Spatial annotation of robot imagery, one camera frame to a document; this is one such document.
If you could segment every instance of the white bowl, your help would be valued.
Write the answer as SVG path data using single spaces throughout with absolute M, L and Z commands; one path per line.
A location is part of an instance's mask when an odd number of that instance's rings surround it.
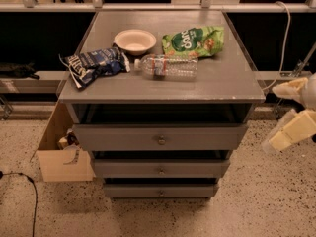
M 144 30 L 131 29 L 118 33 L 115 44 L 131 55 L 141 55 L 156 44 L 156 38 Z

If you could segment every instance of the green chip bag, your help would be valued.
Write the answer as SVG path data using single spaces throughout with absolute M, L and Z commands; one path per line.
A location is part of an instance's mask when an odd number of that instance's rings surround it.
M 223 49 L 224 28 L 202 27 L 162 37 L 164 53 L 195 57 L 213 56 Z

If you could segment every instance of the speckled floor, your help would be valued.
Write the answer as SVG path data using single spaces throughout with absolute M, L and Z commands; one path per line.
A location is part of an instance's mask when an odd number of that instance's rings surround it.
M 34 152 L 48 114 L 0 123 L 0 170 L 27 174 L 38 189 L 37 237 L 315 236 L 316 143 L 265 153 L 261 143 L 277 124 L 270 109 L 252 115 L 212 199 L 108 199 L 101 181 L 45 183 Z M 0 236 L 32 236 L 34 208 L 24 176 L 0 180 Z

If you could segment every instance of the clear bottle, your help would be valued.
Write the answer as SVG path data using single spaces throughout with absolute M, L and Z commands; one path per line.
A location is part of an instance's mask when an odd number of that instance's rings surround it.
M 198 74 L 198 59 L 189 56 L 148 54 L 135 59 L 134 69 L 152 79 L 190 81 Z

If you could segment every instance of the cardboard box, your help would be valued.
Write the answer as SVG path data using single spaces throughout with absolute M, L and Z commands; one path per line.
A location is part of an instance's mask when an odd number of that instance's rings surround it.
M 87 151 L 59 150 L 59 139 L 72 125 L 66 106 L 57 102 L 37 150 L 45 182 L 92 181 L 95 176 Z

